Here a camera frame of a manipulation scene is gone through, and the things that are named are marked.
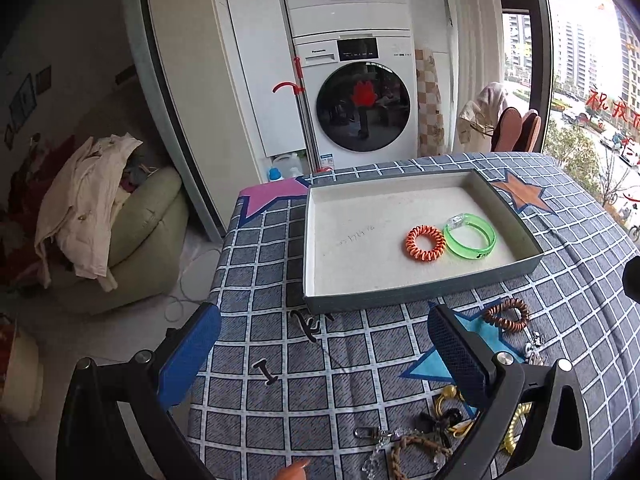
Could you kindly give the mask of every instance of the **white cord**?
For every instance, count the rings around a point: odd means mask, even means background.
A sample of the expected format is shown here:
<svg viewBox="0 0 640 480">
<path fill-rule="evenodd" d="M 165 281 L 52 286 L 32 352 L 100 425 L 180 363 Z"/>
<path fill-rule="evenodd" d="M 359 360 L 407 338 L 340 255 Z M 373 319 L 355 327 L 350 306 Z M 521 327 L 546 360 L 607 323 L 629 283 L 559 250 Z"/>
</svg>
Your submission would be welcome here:
<svg viewBox="0 0 640 480">
<path fill-rule="evenodd" d="M 193 303 L 193 304 L 201 304 L 204 301 L 207 301 L 208 298 L 205 298 L 204 300 L 192 300 L 191 298 L 188 298 L 187 295 L 184 293 L 184 288 L 182 287 L 182 278 L 184 277 L 184 273 L 187 272 L 187 270 L 189 270 L 191 268 L 191 266 L 197 260 L 199 260 L 205 254 L 209 254 L 210 252 L 213 252 L 213 251 L 216 251 L 218 254 L 222 254 L 220 249 L 209 249 L 208 251 L 203 252 L 202 254 L 200 254 L 199 256 L 194 258 L 193 260 L 191 260 L 189 262 L 189 264 L 183 270 L 181 270 L 180 276 L 178 277 L 178 282 L 177 283 L 178 283 L 178 287 L 180 288 L 180 293 L 182 294 L 182 298 L 178 298 L 177 296 L 173 296 L 171 294 L 163 294 L 164 297 L 171 298 L 172 300 L 174 300 L 175 302 L 177 302 L 180 305 L 180 316 L 177 317 L 177 319 L 169 319 L 169 317 L 167 316 L 167 308 L 171 305 L 171 303 L 169 303 L 164 308 L 164 319 L 166 321 L 168 321 L 169 323 L 175 323 L 178 320 L 182 319 L 182 316 L 184 315 L 184 303 L 183 303 L 183 301 L 187 302 L 187 303 Z"/>
</svg>

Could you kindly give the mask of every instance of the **display screen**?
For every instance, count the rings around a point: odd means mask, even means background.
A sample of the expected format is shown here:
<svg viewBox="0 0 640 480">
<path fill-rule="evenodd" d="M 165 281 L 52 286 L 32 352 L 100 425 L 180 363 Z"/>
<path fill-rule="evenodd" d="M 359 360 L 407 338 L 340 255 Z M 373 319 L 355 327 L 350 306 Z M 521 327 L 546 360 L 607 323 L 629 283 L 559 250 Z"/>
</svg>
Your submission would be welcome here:
<svg viewBox="0 0 640 480">
<path fill-rule="evenodd" d="M 357 38 L 356 40 L 338 40 L 340 61 L 377 59 L 378 42 L 376 38 Z"/>
</svg>

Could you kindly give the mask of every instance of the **brown spiral hair tie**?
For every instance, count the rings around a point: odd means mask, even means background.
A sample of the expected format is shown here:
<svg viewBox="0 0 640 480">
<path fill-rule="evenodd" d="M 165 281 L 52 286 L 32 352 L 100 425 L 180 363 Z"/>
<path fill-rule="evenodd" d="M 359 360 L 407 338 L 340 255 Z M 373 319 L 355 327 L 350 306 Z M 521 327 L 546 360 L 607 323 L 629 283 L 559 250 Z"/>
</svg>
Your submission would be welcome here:
<svg viewBox="0 0 640 480">
<path fill-rule="evenodd" d="M 514 309 L 520 312 L 520 320 L 512 321 L 498 314 L 505 310 Z M 502 303 L 489 307 L 482 313 L 482 319 L 490 325 L 500 327 L 507 332 L 522 332 L 529 324 L 529 307 L 518 298 L 507 298 Z"/>
<path fill-rule="evenodd" d="M 396 442 L 396 445 L 391 452 L 391 471 L 393 471 L 394 475 L 396 475 L 396 480 L 408 480 L 400 469 L 400 450 L 404 449 L 408 444 L 422 444 L 422 446 L 433 453 L 442 453 L 445 458 L 449 458 L 451 456 L 450 449 L 432 442 L 431 440 L 424 438 L 423 436 L 403 436 L 398 442 Z"/>
<path fill-rule="evenodd" d="M 430 238 L 435 244 L 435 247 L 431 251 L 423 251 L 415 244 L 415 239 L 418 236 L 426 236 Z M 424 262 L 432 262 L 442 256 L 446 243 L 442 233 L 430 225 L 418 225 L 409 231 L 404 242 L 407 252 L 413 256 L 416 260 L 422 260 Z"/>
</svg>

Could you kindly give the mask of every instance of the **green silicone wristband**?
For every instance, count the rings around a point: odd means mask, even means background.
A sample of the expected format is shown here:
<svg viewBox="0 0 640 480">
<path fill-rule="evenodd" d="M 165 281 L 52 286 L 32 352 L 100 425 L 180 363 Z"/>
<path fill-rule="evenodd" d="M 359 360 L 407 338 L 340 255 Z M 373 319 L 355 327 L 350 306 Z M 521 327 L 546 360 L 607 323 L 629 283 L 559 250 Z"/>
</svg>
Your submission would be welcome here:
<svg viewBox="0 0 640 480">
<path fill-rule="evenodd" d="M 476 230 L 480 231 L 486 241 L 488 243 L 487 247 L 483 249 L 477 249 L 475 247 L 467 247 L 457 241 L 451 232 L 454 229 L 457 229 L 460 226 L 469 225 Z M 460 215 L 456 215 L 449 220 L 447 220 L 447 224 L 444 227 L 444 239 L 447 242 L 447 247 L 458 256 L 462 258 L 466 258 L 468 260 L 476 260 L 478 258 L 482 258 L 487 256 L 491 251 L 494 250 L 495 247 L 495 231 L 494 228 L 491 227 L 491 224 L 486 220 L 481 219 L 479 216 L 471 215 L 469 213 L 463 213 Z"/>
</svg>

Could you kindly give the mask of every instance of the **sky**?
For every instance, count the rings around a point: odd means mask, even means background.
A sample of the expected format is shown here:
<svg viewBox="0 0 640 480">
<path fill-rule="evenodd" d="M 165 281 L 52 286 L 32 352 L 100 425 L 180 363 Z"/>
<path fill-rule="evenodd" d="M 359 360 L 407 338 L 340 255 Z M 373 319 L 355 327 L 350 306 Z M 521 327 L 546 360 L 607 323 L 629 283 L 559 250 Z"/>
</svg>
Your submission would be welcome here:
<svg viewBox="0 0 640 480">
<path fill-rule="evenodd" d="M 594 38 L 598 61 L 598 89 L 610 96 L 622 92 L 622 51 L 618 18 L 612 0 L 549 0 L 560 22 L 580 23 Z"/>
</svg>

